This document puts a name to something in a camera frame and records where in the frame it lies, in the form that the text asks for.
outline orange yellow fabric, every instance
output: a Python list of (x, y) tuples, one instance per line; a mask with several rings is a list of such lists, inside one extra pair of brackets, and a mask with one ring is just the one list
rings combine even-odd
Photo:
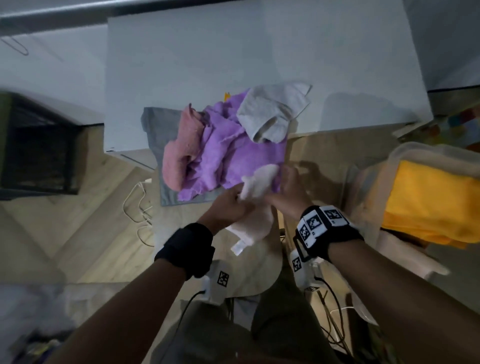
[(465, 248), (480, 242), (480, 181), (403, 160), (382, 227)]

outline person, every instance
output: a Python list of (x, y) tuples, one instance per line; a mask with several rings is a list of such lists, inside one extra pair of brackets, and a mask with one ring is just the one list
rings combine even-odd
[[(160, 250), (166, 253), (76, 329), (48, 364), (141, 363), (185, 280), (208, 270), (210, 263), (196, 261), (211, 262), (213, 236), (252, 211), (237, 199), (240, 190), (225, 191), (197, 223), (178, 230), (181, 244), (167, 243)], [(280, 193), (265, 200), (296, 220), (313, 205), (298, 171), (286, 166)], [(327, 250), (405, 363), (480, 363), (478, 314), (360, 239)], [(153, 364), (339, 363), (288, 263), (261, 295), (251, 331), (219, 315), (220, 307), (193, 303), (154, 351)]]

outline black wrist strap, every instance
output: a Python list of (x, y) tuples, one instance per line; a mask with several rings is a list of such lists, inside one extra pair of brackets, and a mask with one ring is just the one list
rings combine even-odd
[(215, 248), (213, 234), (199, 223), (178, 229), (156, 254), (155, 260), (165, 259), (176, 267), (185, 269), (187, 280), (201, 278), (208, 273)]
[(332, 243), (364, 240), (357, 228), (334, 206), (310, 206), (295, 230), (298, 240), (310, 256), (330, 261), (328, 248)]

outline forearm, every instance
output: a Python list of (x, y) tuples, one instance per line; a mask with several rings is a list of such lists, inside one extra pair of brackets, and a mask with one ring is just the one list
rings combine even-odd
[(329, 256), (406, 363), (480, 362), (480, 316), (361, 241)]
[(185, 270), (156, 260), (80, 326), (48, 364), (141, 363), (185, 282)]

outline gray garment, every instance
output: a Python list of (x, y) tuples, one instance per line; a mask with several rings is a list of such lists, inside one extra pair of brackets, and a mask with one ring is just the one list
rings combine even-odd
[(142, 127), (144, 132), (147, 133), (148, 146), (152, 150), (158, 165), (161, 206), (209, 202), (215, 200), (223, 192), (223, 188), (217, 188), (205, 194), (197, 195), (190, 201), (179, 201), (177, 198), (178, 193), (171, 190), (163, 181), (163, 150), (169, 141), (177, 138), (180, 115), (180, 110), (164, 108), (144, 108), (144, 113), (142, 114)]
[(176, 328), (175, 324), (155, 348), (151, 364), (206, 364), (260, 355), (340, 364), (295, 285), (285, 256), (277, 281), (261, 294), (251, 331), (230, 322), (221, 307), (198, 301), (187, 309), (172, 341)]

